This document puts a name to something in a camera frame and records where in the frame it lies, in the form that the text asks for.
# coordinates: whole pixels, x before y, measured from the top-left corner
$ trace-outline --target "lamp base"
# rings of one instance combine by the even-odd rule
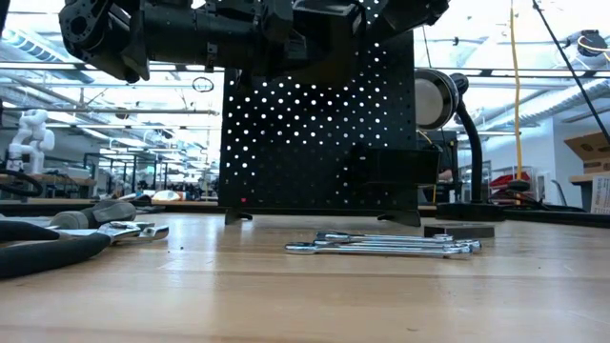
[[[437,219],[499,222],[506,220],[500,206],[483,203],[438,204]]]

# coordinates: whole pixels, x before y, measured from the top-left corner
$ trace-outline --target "metal plate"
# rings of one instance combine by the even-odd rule
[[[368,18],[376,3],[364,1]],[[367,52],[361,71],[336,90],[282,78],[254,81],[254,93],[242,94],[236,72],[226,72],[220,206],[417,209],[415,189],[363,191],[341,177],[356,144],[417,147],[413,35],[406,32]]]

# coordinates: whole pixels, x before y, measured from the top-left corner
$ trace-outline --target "white robot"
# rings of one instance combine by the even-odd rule
[[[55,147],[55,135],[47,130],[45,122],[49,114],[43,110],[29,110],[19,119],[19,131],[9,145],[9,160],[7,169],[15,172],[24,170],[23,155],[30,156],[28,173],[42,173],[45,162],[44,151],[52,151]]]

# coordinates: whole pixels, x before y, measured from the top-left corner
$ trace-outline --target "workshop table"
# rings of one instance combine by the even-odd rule
[[[0,282],[2,342],[607,342],[610,231],[505,222],[470,260],[288,255],[374,218],[154,214],[165,241]]]

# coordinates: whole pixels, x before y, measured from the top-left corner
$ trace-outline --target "cardboard box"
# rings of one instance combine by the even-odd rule
[[[568,138],[565,144],[580,157],[585,174],[610,172],[610,146],[601,131]]]

